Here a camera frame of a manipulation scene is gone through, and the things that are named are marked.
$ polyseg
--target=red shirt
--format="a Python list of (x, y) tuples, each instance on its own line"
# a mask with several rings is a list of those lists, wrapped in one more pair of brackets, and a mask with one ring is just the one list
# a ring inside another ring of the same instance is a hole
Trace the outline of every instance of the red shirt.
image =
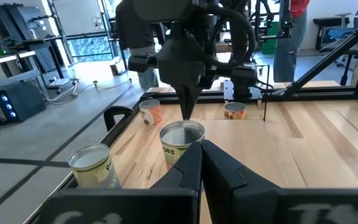
[(302, 16), (306, 11), (309, 2), (310, 0), (292, 0), (291, 1), (292, 17), (298, 18)]

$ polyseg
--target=metal can rim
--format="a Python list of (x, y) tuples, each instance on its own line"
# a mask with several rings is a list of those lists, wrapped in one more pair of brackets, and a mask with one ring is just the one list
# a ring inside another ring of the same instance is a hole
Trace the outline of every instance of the metal can rim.
[(155, 102), (155, 103), (156, 103), (156, 105), (155, 105), (154, 107), (160, 105), (160, 101), (159, 101), (159, 100), (145, 100), (145, 101), (143, 101), (143, 102), (141, 102), (141, 103), (139, 104), (139, 108), (144, 108), (143, 106), (144, 106), (146, 103), (151, 103), (151, 102)]
[[(243, 109), (241, 109), (241, 110), (230, 110), (229, 108), (227, 108), (227, 106), (230, 106), (230, 105), (241, 105), (241, 106), (243, 107)], [(245, 109), (246, 109), (246, 105), (243, 104), (243, 103), (239, 103), (239, 102), (230, 102), (230, 103), (226, 103), (225, 105), (223, 105), (223, 108), (224, 108), (225, 110), (228, 110), (228, 111), (238, 112), (238, 111), (245, 110)]]
[[(92, 147), (103, 147), (106, 149), (106, 154), (98, 161), (96, 162), (95, 164), (92, 164), (90, 166), (87, 166), (87, 167), (84, 167), (84, 168), (78, 168), (78, 167), (73, 167), (74, 165), (74, 158), (81, 152), (85, 151), (85, 150), (89, 150), (91, 149)], [(95, 168), (97, 167), (98, 165), (102, 164), (105, 162), (106, 159), (108, 159), (108, 157), (110, 156), (110, 148), (105, 145), (105, 144), (101, 144), (101, 143), (96, 143), (96, 144), (90, 144), (90, 145), (87, 145), (87, 146), (84, 146), (84, 147), (81, 147), (79, 148), (78, 150), (76, 150), (75, 152), (73, 152), (69, 157), (68, 157), (68, 165), (76, 170), (76, 171), (86, 171), (86, 170), (90, 170), (92, 168)]]
[(167, 133), (167, 131), (175, 126), (179, 126), (179, 125), (191, 125), (191, 126), (194, 126), (196, 128), (198, 128), (200, 131), (203, 132), (203, 135), (197, 139), (196, 141), (201, 141), (205, 138), (205, 128), (202, 124), (200, 124), (199, 122), (196, 122), (196, 121), (192, 121), (192, 120), (186, 120), (186, 121), (176, 121), (176, 122), (172, 122), (166, 126), (164, 126), (161, 131), (160, 131), (160, 141), (168, 146), (174, 146), (174, 147), (188, 147), (191, 145), (191, 143), (188, 143), (188, 144), (169, 144), (169, 143), (166, 143), (162, 140), (162, 138), (164, 137), (164, 135)]

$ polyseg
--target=person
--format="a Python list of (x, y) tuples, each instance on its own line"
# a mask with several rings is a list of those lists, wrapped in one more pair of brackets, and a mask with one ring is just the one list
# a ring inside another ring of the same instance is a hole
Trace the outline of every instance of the person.
[[(274, 82), (292, 82), (295, 78), (296, 57), (306, 33), (307, 7), (310, 0), (291, 0), (292, 31), (289, 39), (277, 39), (274, 56)], [(280, 18), (284, 14), (284, 0), (280, 1)]]
[[(116, 8), (117, 34), (122, 50), (128, 49), (131, 55), (155, 53), (154, 33), (157, 34), (160, 45), (165, 43), (161, 24), (149, 24), (142, 20), (132, 6), (132, 0), (121, 1)], [(158, 78), (154, 69), (138, 72), (140, 87), (147, 91), (158, 87)]]

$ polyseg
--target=blue jeans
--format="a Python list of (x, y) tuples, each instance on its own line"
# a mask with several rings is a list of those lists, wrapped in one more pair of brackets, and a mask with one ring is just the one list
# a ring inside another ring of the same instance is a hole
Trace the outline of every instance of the blue jeans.
[[(131, 52), (131, 55), (140, 53), (155, 53), (154, 45), (139, 49), (129, 49), (129, 51)], [(149, 68), (146, 70), (146, 72), (138, 72), (137, 76), (139, 77), (140, 87), (142, 87), (144, 91), (147, 91), (152, 87), (158, 87), (158, 78), (157, 74), (154, 72), (154, 69)]]
[[(280, 6), (280, 17), (283, 15), (283, 4)], [(274, 82), (292, 82), (295, 77), (296, 57), (306, 33), (307, 12), (293, 18), (293, 27), (289, 39), (277, 39), (274, 56)]]

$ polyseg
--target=orange can label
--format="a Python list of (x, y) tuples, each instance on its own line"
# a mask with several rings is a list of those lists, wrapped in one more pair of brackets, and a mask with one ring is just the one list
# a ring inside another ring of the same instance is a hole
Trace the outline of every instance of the orange can label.
[(150, 109), (141, 108), (140, 113), (146, 125), (158, 124), (162, 120), (160, 105)]
[(246, 111), (228, 111), (225, 110), (224, 112), (224, 119), (245, 119), (246, 118)]

